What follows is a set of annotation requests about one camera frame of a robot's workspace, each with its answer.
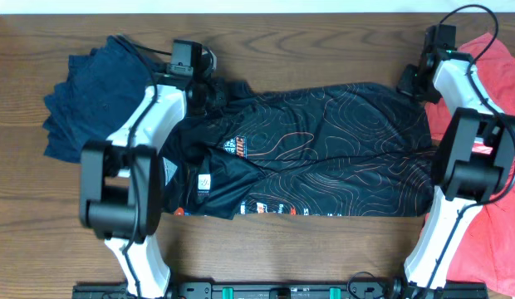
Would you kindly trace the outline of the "black patterned sports jersey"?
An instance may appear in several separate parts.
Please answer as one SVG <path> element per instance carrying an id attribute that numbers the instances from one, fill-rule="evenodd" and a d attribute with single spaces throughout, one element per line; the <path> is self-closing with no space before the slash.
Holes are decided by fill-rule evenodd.
<path id="1" fill-rule="evenodd" d="M 377 83 L 228 97 L 179 122 L 168 213 L 417 217 L 432 203 L 422 105 Z"/>

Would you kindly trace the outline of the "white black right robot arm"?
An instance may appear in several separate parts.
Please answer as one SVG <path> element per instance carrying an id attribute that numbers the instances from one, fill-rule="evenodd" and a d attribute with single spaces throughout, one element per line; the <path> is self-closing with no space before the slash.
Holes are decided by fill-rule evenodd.
<path id="1" fill-rule="evenodd" d="M 405 276 L 388 298 L 485 298 L 485 285 L 448 282 L 466 230 L 484 206 L 515 184 L 515 116 L 490 98 L 476 61 L 455 46 L 456 28 L 439 23 L 425 33 L 418 65 L 408 65 L 397 91 L 412 100 L 444 101 L 451 121 L 433 157 L 434 199 Z"/>

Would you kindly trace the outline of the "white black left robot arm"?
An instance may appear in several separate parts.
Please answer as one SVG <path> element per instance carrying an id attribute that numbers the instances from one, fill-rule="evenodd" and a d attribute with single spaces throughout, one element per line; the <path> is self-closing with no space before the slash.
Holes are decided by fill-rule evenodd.
<path id="1" fill-rule="evenodd" d="M 148 70 L 144 97 L 128 120 L 105 140 L 81 151 L 79 219 L 113 252 L 125 274 L 123 287 L 93 291 L 93 298 L 167 298 L 171 272 L 155 232 L 169 182 L 159 152 L 173 128 L 214 100 L 213 52 L 175 40 L 161 72 Z"/>

